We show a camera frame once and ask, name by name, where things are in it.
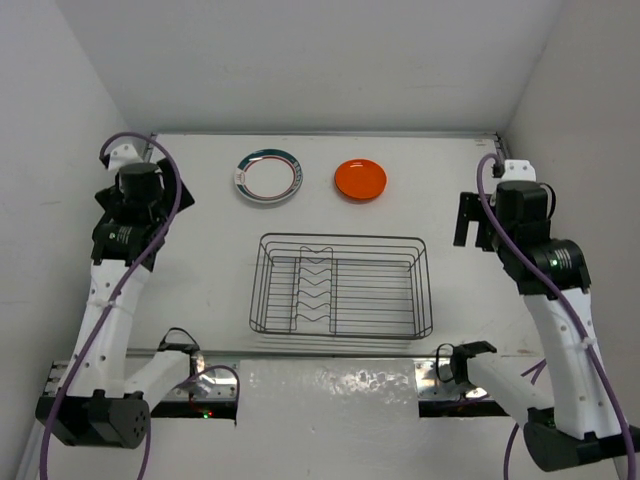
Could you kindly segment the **orange plastic plate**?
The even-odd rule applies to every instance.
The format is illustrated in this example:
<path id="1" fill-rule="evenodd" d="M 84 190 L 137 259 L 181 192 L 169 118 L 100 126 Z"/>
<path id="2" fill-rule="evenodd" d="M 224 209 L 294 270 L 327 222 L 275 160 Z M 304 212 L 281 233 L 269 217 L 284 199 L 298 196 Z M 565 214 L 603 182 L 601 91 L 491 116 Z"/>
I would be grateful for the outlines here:
<path id="1" fill-rule="evenodd" d="M 338 166 L 334 184 L 338 191 L 356 201 L 370 201 L 386 189 L 388 177 L 384 168 L 369 159 L 351 159 Z"/>

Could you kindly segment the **white plate teal red rim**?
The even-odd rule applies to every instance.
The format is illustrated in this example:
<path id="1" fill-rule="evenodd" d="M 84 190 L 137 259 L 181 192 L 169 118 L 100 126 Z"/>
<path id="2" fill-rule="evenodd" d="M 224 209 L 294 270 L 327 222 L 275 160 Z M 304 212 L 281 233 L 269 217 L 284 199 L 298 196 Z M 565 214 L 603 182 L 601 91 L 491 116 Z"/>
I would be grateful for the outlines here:
<path id="1" fill-rule="evenodd" d="M 243 158 L 237 165 L 233 182 L 246 200 L 276 204 L 294 196 L 301 188 L 304 174 L 299 160 L 280 149 L 262 149 Z"/>

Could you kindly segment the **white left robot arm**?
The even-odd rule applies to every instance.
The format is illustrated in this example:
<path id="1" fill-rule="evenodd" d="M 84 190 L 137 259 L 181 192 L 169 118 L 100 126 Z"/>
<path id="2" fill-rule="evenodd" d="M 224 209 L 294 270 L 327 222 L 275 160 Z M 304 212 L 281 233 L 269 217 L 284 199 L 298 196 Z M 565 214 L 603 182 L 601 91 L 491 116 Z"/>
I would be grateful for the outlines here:
<path id="1" fill-rule="evenodd" d="M 103 157 L 112 186 L 96 193 L 103 210 L 92 232 L 90 288 L 78 338 L 55 393 L 36 417 L 67 446 L 137 448 L 152 410 L 192 371 L 197 344 L 161 341 L 133 375 L 126 356 L 139 298 L 175 216 L 194 199 L 169 155 L 151 163 L 130 145 Z"/>

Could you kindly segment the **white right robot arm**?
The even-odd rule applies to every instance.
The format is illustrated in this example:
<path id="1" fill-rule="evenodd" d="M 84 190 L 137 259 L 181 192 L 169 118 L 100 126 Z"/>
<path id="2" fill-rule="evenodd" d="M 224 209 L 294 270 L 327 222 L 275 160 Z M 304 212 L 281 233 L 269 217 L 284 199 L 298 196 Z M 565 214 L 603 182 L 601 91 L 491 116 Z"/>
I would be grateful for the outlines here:
<path id="1" fill-rule="evenodd" d="M 487 341 L 455 345 L 443 383 L 483 389 L 515 421 L 545 472 L 613 460 L 621 479 L 639 473 L 639 430 L 623 413 L 605 372 L 591 312 L 591 278 L 580 247 L 551 235 L 554 190 L 526 160 L 487 154 L 476 192 L 460 196 L 454 245 L 478 225 L 476 247 L 493 252 L 515 283 L 543 348 L 545 394 Z"/>

